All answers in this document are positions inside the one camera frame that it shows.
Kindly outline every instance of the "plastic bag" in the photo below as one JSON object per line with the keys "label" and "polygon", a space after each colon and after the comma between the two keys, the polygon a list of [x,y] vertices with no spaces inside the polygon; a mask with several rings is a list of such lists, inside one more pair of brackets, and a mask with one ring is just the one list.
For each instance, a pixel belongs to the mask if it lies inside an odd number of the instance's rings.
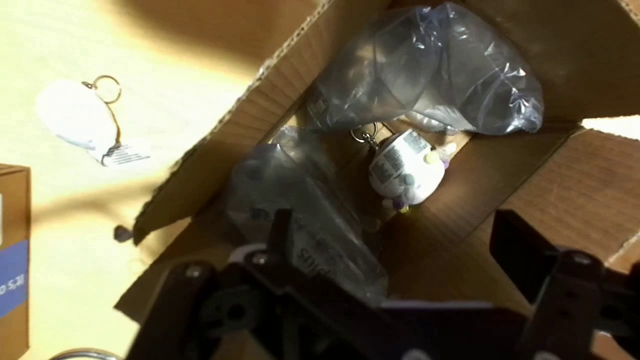
{"label": "plastic bag", "polygon": [[535,133],[541,90],[520,55],[457,4],[388,15],[311,87],[314,128],[404,118],[421,130]]}
{"label": "plastic bag", "polygon": [[295,269],[324,274],[366,305],[383,300],[388,279],[361,243],[358,221],[277,145],[258,146],[232,172],[225,216],[248,243],[266,243],[282,208],[294,211],[287,258]]}

